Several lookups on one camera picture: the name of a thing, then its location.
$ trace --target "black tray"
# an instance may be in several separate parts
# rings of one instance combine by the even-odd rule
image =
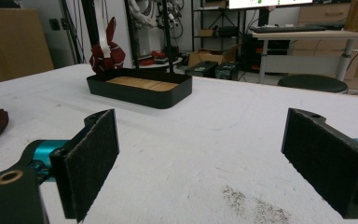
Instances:
[[[154,81],[175,83],[177,86],[168,91],[153,91],[133,86],[106,82],[115,77],[136,77]],[[192,76],[170,74],[154,70],[135,70],[122,68],[87,77],[89,91],[138,105],[166,109],[185,99],[192,91]]]

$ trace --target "table surface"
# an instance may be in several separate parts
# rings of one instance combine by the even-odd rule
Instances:
[[[288,33],[253,33],[253,37],[265,39],[358,39],[358,32],[350,31],[311,31],[311,32],[288,32]]]
[[[70,139],[86,116],[116,110],[120,154],[84,223],[358,223],[281,153],[289,107],[358,138],[358,96],[194,77],[191,95],[160,110],[90,94],[91,75],[80,64],[0,83],[0,171],[32,141]],[[55,183],[40,188],[50,223],[76,223]]]

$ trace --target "keyboard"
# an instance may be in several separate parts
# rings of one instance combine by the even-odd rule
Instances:
[[[309,32],[309,31],[325,31],[326,28],[322,26],[292,26],[292,27],[252,27],[252,31],[259,34],[264,33],[292,33],[292,32]]]
[[[345,26],[345,21],[321,21],[308,23],[306,26],[322,26],[326,30],[341,30]]]

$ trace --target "black stool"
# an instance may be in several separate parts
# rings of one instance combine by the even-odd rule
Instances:
[[[317,75],[294,75],[283,77],[278,82],[278,86],[297,88],[311,91],[328,91],[336,93],[347,93],[348,85],[333,77]]]

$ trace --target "computer screen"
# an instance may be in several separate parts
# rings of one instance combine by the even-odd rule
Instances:
[[[289,7],[312,2],[313,0],[228,0],[228,8]]]

